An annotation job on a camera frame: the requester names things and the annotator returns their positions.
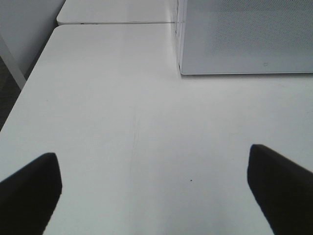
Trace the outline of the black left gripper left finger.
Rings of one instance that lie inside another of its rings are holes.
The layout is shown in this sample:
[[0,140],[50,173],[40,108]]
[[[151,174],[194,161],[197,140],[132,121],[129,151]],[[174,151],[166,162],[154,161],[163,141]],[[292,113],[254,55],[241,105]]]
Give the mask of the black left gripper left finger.
[[62,193],[55,153],[45,153],[0,183],[0,233],[42,235]]

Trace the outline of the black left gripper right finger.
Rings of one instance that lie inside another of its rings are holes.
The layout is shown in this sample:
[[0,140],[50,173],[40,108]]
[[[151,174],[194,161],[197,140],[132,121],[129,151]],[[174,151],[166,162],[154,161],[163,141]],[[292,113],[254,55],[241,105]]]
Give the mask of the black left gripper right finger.
[[313,233],[313,174],[262,144],[250,148],[247,183],[275,235]]

